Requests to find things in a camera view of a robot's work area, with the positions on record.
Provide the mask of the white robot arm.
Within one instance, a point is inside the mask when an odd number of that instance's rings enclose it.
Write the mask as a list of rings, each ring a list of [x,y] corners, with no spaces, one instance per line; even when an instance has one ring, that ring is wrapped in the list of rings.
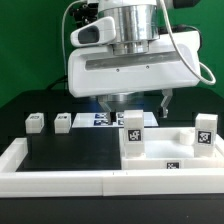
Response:
[[[174,88],[195,86],[200,35],[161,34],[158,0],[99,0],[97,19],[71,33],[76,48],[68,60],[68,86],[76,97],[160,90],[165,118]]]

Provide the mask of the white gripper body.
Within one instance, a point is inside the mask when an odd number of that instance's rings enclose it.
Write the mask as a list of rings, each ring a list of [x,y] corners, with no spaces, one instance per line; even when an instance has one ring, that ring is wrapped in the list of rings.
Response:
[[[159,34],[150,16],[106,16],[73,31],[68,86],[75,97],[195,86],[200,73],[196,31]]]

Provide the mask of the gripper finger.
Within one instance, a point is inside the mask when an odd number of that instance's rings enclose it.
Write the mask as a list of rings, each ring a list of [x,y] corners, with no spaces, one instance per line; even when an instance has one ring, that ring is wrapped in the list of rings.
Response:
[[[173,96],[173,90],[172,89],[164,89],[162,91],[163,100],[161,102],[159,112],[161,118],[166,118],[168,115],[168,105],[172,99]]]
[[[107,113],[108,123],[112,125],[116,121],[116,112],[109,106],[108,96],[99,96],[98,103],[101,108]]]

